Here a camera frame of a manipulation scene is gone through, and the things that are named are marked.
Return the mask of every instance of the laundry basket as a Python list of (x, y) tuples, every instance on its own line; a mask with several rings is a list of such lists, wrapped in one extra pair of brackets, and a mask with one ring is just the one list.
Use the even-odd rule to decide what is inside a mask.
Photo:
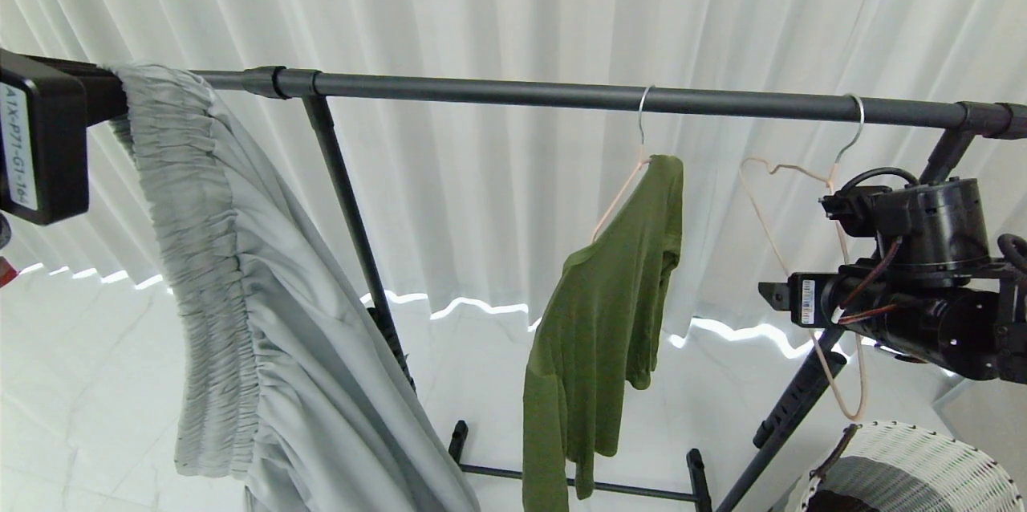
[(851, 425), (796, 483), (790, 512), (1016, 512), (1023, 497), (988, 455), (899, 422)]

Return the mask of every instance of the hanger hook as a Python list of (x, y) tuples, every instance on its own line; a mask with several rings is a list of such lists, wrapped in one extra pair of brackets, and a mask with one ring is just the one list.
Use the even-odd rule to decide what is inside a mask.
[(642, 144), (645, 146), (645, 128), (642, 127), (642, 110), (645, 109), (645, 97), (649, 94), (649, 89), (656, 86), (655, 84), (650, 84), (645, 87), (645, 91), (642, 91), (642, 100), (639, 102), (639, 134), (642, 135)]
[(846, 96), (851, 96), (851, 99), (860, 107), (860, 127), (855, 129), (855, 135), (852, 136), (851, 142), (848, 142), (847, 146), (842, 147), (841, 150), (838, 151), (838, 156), (835, 157), (835, 163), (836, 164), (839, 164), (839, 162), (841, 162), (841, 157), (842, 157), (842, 155), (845, 154), (845, 151), (847, 151), (849, 147), (854, 146), (855, 142), (859, 142), (860, 135), (863, 134), (863, 127), (864, 127), (864, 125), (867, 124), (867, 110), (864, 109), (864, 107), (863, 107), (863, 99), (860, 99), (859, 94), (851, 94), (851, 92), (847, 92), (847, 94), (845, 94), (845, 95)]

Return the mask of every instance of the white curtain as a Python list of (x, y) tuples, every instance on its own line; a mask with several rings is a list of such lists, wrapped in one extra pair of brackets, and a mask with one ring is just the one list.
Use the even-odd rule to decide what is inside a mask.
[[(14, 51), (187, 69), (326, 71), (1027, 102), (1027, 0), (0, 0)], [(307, 205), (357, 288), (363, 280), (298, 102), (226, 101)], [(386, 288), (528, 303), (541, 314), (638, 147), (623, 112), (332, 100)], [(736, 179), (749, 154), (826, 171), (848, 124), (645, 117), (647, 149), (686, 165), (685, 244), (667, 329), (693, 314), (733, 326), (768, 314), (756, 282), (783, 272)], [(839, 179), (891, 164), (920, 171), (938, 131), (870, 125)], [(989, 235), (1027, 234), (1027, 143), (974, 143)], [(89, 132), (88, 215), (14, 227), (22, 264), (159, 272), (142, 194), (107, 127)], [(800, 175), (750, 180), (794, 270), (840, 263)], [(854, 246), (865, 255), (869, 247)]]

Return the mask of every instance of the gray garment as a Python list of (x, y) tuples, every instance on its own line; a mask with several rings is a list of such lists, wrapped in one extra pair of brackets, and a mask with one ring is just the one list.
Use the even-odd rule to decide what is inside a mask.
[(253, 510), (479, 509), (352, 286), (260, 148), (199, 77), (112, 67), (179, 304), (186, 475)]

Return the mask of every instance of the green long-sleeve shirt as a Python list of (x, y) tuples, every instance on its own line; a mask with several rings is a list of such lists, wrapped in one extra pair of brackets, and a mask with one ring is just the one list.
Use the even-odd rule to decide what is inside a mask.
[(595, 487), (595, 452), (613, 456), (624, 381), (649, 387), (663, 300), (681, 255), (684, 167), (653, 155), (597, 241), (571, 253), (535, 332), (524, 380), (526, 512), (568, 509), (564, 459), (578, 499)]

